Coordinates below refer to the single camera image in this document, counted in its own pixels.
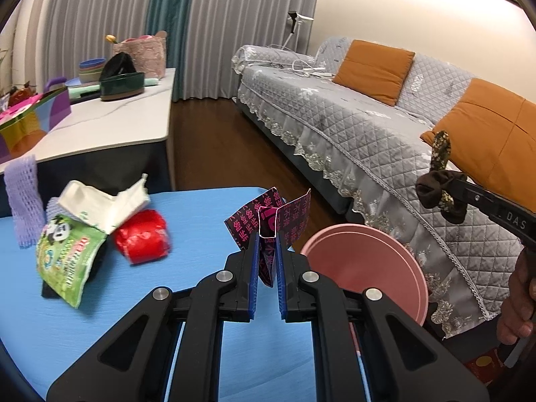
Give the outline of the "person's right hand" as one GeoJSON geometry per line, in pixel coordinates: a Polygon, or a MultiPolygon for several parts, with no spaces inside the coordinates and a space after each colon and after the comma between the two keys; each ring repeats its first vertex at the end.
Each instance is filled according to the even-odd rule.
{"type": "Polygon", "coordinates": [[[520,254],[509,278],[509,292],[501,305],[497,325],[497,338],[505,345],[513,345],[534,332],[531,317],[535,311],[535,277],[529,274],[526,250],[520,254]]]}

